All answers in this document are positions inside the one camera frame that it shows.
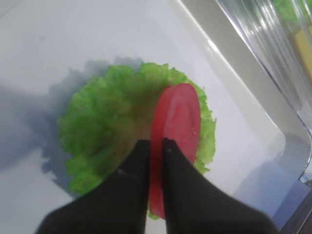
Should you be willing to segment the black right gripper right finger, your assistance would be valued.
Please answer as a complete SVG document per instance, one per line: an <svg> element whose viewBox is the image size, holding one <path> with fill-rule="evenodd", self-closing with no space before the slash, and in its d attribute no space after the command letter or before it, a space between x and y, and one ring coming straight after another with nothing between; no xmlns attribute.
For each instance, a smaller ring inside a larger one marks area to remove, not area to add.
<svg viewBox="0 0 312 234"><path fill-rule="evenodd" d="M174 140L163 141L162 169L169 234L277 234L264 213L225 194L187 160Z"/></svg>

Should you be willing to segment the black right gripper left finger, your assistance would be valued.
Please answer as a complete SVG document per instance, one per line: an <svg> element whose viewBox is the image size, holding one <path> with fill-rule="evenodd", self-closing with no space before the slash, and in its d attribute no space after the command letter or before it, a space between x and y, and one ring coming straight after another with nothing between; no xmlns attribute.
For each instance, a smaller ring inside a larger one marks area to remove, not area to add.
<svg viewBox="0 0 312 234"><path fill-rule="evenodd" d="M143 234L150 143L139 140L123 163L92 191L50 212L38 234Z"/></svg>

